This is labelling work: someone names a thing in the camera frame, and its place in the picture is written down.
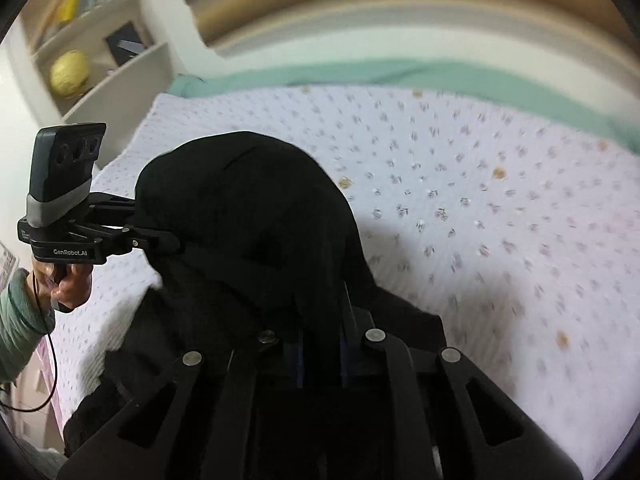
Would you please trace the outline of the person's left hand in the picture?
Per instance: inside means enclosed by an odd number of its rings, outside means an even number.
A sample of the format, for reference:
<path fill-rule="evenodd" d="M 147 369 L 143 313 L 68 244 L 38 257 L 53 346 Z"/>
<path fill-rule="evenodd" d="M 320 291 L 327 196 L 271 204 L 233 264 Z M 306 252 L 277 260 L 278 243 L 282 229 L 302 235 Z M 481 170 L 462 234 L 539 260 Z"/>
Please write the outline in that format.
<path fill-rule="evenodd" d="M 29 301 L 43 311 L 49 311 L 52 304 L 70 310 L 83 306 L 91 295 L 93 266 L 79 263 L 66 266 L 66 273 L 58 282 L 57 270 L 53 263 L 32 260 L 32 270 L 25 278 Z"/>

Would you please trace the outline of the green left sleeve forearm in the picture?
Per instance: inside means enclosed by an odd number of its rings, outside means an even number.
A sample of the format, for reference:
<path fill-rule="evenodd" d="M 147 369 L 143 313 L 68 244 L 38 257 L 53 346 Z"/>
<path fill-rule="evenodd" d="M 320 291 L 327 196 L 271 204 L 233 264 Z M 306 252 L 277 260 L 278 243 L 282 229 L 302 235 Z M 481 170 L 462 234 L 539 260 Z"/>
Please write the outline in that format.
<path fill-rule="evenodd" d="M 1 293 L 1 382 L 13 382 L 32 358 L 40 340 L 55 328 L 54 313 L 47 310 L 40 314 L 30 301 L 28 277 L 27 270 L 18 269 Z"/>

